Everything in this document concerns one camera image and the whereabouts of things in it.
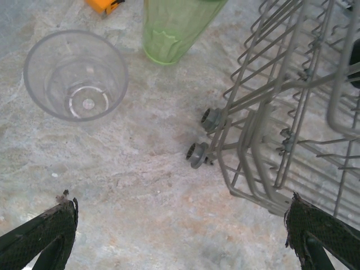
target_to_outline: wire rack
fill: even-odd
[[[193,168],[218,161],[231,195],[284,216],[293,192],[360,227],[360,1],[267,0]]]

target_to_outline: dishwasher rack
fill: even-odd
[[[360,1],[267,0],[222,109],[201,124],[197,169],[217,160],[230,194],[284,216],[293,192],[360,227]]]

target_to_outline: stone floor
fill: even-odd
[[[66,269],[300,269],[280,217],[232,197],[219,166],[193,170],[185,153],[223,105],[240,43],[260,0],[229,0],[181,61],[162,67],[141,48],[142,0],[101,19],[83,0],[5,1],[0,11],[0,235],[55,205],[79,201]],[[45,35],[85,29],[124,55],[128,92],[100,127],[70,127],[26,92],[23,64]]]

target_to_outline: green plastic cup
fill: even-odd
[[[152,61],[174,64],[227,0],[144,0],[143,49]]]

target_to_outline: orange object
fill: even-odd
[[[109,15],[125,0],[85,0],[97,13]]]

